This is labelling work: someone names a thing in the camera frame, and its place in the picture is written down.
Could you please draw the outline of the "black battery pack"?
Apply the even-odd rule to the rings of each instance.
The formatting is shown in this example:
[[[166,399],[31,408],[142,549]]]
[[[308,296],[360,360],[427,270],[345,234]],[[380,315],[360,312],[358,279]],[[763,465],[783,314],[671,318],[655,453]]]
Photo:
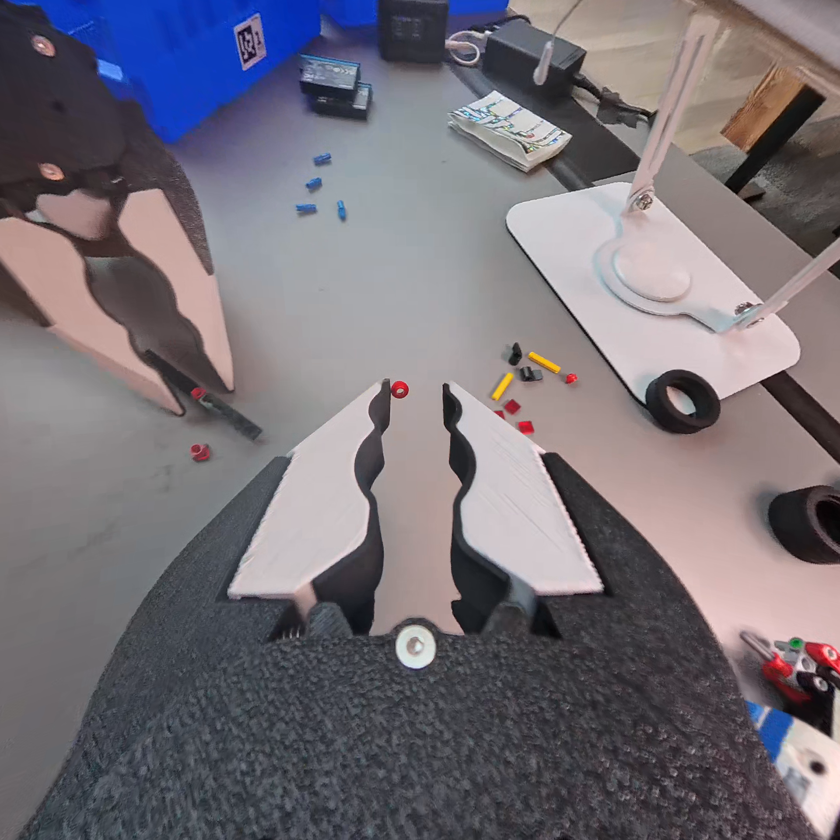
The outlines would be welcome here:
[[[299,87],[310,98],[354,99],[361,82],[361,64],[343,59],[299,55]]]
[[[309,99],[310,109],[323,117],[367,122],[373,102],[373,87],[360,82],[353,99],[315,97]]]

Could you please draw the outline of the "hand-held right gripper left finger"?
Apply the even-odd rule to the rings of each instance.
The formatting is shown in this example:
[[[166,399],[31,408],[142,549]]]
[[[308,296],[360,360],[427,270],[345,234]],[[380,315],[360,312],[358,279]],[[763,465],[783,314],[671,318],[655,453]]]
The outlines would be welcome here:
[[[376,381],[287,454],[228,600],[287,601],[303,620],[332,603],[352,634],[370,633],[384,568],[373,484],[385,463],[391,389]]]

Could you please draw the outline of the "grey desk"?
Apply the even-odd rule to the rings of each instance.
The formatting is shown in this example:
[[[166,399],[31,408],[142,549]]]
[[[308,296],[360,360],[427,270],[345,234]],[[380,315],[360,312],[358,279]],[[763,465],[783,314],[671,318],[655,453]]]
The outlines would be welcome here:
[[[174,417],[4,315],[2,838],[44,798],[165,567],[274,457],[386,376],[411,392],[393,403],[374,483],[385,545],[374,632],[421,616],[460,633],[442,383],[485,402],[513,340],[581,378],[526,393],[537,442],[656,547],[726,649],[742,627],[838,642],[838,568],[791,557],[762,521],[775,491],[835,480],[832,460],[759,386],[708,435],[652,425],[505,229],[512,204],[559,184],[445,127],[471,99],[450,71],[361,57],[377,108],[366,126],[306,114],[285,68],[175,149],[212,241],[234,402],[263,443],[198,410]],[[322,153],[332,162],[317,167]],[[299,203],[318,211],[298,215]],[[210,459],[192,461],[194,444]]]

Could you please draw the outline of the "plain blue plastic bin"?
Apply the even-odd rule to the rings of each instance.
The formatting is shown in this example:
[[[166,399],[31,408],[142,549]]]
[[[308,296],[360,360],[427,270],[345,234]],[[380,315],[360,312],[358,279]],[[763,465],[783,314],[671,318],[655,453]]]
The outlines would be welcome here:
[[[507,10],[509,1],[447,1],[448,11],[455,16]],[[377,1],[319,1],[321,14],[331,17],[343,27],[372,25],[376,20]]]

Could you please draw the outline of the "black toy brick beam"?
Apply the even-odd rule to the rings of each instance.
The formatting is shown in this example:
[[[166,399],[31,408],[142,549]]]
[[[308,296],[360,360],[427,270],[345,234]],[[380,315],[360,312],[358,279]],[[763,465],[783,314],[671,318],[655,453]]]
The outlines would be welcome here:
[[[155,368],[162,375],[164,381],[168,385],[173,385],[178,392],[191,398],[190,391],[193,388],[200,386],[190,376],[178,371],[178,369],[176,369],[172,364],[162,359],[162,357],[152,350],[144,351],[143,357],[150,366]],[[192,398],[191,399],[198,405],[205,408],[208,412],[222,418],[235,431],[250,441],[256,441],[263,434],[263,429],[259,425],[250,421],[245,415],[228,405],[216,394],[213,394],[207,389],[205,390],[206,397],[201,402],[196,402]]]

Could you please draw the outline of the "black power adapter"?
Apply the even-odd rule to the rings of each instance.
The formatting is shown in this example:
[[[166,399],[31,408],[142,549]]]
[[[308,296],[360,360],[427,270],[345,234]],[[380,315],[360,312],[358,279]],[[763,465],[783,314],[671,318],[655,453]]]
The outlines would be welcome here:
[[[482,69],[486,75],[520,87],[536,85],[534,74],[546,48],[550,48],[545,90],[568,88],[581,71],[586,51],[559,36],[551,36],[523,19],[509,19],[486,42]]]

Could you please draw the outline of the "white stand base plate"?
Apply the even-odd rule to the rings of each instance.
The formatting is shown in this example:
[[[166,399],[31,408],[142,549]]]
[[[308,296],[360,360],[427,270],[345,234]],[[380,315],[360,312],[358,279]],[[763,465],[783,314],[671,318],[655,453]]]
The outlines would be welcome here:
[[[507,215],[511,236],[643,405],[667,371],[696,373],[721,401],[792,367],[800,344],[778,313],[838,262],[835,241],[762,301],[657,197],[655,178],[718,27],[702,10],[689,17],[631,183],[520,203]]]

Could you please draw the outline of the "blue plastic bin with tag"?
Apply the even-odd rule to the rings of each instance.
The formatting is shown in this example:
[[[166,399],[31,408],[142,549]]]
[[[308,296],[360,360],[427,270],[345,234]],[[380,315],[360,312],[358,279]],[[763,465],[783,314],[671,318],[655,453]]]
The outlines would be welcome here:
[[[51,23],[91,47],[110,87],[179,140],[320,33],[316,1],[44,1]]]

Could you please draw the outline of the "black cube device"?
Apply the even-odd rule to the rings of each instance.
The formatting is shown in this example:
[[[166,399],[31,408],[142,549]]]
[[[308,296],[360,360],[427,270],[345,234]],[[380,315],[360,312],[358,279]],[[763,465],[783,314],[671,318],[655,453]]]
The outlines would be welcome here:
[[[447,1],[379,1],[377,43],[390,62],[441,64],[446,57]]]

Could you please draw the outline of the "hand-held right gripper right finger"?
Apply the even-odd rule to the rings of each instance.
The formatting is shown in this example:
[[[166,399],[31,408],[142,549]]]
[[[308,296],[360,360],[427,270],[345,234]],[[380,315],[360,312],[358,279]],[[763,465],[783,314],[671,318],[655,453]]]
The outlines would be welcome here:
[[[460,487],[453,507],[452,613],[481,634],[508,605],[527,632],[558,636],[551,599],[606,593],[566,507],[547,452],[454,382],[442,388],[448,464]]]

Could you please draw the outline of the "blue and white toy car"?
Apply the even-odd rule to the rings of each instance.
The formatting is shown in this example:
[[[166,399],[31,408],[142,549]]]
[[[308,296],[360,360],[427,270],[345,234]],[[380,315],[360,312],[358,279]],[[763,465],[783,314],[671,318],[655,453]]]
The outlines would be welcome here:
[[[800,637],[769,642],[742,630],[782,709],[748,701],[759,739],[786,790],[820,838],[839,833],[839,657]]]

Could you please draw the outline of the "black rubber toy tire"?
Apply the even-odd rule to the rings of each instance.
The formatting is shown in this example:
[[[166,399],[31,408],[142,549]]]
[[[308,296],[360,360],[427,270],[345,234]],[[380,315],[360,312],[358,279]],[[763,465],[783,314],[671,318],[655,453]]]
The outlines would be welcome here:
[[[678,409],[669,389],[686,396],[694,411],[684,413]],[[680,369],[667,371],[648,384],[645,405],[659,426],[678,435],[697,434],[715,425],[721,414],[720,398],[712,386],[698,374]]]
[[[839,493],[830,486],[792,490],[769,507],[773,535],[795,558],[839,564]]]

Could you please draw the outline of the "folded printed booklet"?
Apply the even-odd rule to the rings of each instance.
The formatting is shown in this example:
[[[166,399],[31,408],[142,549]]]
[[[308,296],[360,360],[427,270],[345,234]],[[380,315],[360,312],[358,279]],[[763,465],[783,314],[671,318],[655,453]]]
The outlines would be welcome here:
[[[550,162],[573,139],[497,90],[451,111],[448,126],[523,173]]]

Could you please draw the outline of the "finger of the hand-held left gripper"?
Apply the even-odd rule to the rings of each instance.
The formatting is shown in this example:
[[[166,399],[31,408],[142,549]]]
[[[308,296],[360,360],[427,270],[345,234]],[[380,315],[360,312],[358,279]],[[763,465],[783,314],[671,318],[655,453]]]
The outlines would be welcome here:
[[[49,321],[48,331],[170,413],[183,405],[161,374],[144,363],[126,328],[98,304],[88,267],[68,238],[27,220],[1,222],[3,267]]]
[[[128,192],[106,210],[90,201],[79,234],[96,321],[79,350],[140,394],[174,394],[158,354],[211,391],[235,392],[234,356],[221,292],[191,190]]]

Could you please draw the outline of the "table with wooden leg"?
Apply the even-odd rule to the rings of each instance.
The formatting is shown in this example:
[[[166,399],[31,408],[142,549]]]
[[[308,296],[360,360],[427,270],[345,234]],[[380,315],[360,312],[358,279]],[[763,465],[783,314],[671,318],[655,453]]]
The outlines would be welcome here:
[[[749,28],[772,67],[726,124],[723,135],[746,154],[725,181],[744,201],[763,190],[753,179],[830,96],[838,96],[839,2],[699,1],[696,10]]]

